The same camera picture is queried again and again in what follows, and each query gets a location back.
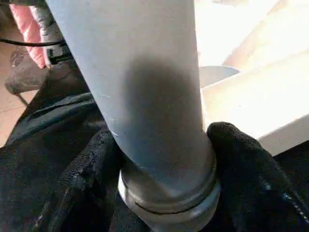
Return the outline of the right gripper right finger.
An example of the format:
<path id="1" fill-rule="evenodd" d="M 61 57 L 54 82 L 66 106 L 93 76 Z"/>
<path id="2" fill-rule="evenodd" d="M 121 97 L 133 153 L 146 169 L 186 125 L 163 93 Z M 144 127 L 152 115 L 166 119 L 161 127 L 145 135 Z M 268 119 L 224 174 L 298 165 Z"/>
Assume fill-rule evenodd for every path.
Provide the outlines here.
<path id="1" fill-rule="evenodd" d="M 228 122 L 208 126 L 222 201 L 238 232 L 307 232 L 309 208 L 272 155 Z"/>

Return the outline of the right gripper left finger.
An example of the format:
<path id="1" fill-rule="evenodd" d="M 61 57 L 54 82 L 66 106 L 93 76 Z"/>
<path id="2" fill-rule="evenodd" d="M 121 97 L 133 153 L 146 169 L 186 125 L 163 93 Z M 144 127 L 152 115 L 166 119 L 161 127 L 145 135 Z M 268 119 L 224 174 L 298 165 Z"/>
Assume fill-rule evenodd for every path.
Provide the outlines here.
<path id="1" fill-rule="evenodd" d="M 107 232 L 121 166 L 121 150 L 104 126 L 62 173 L 31 231 Z"/>

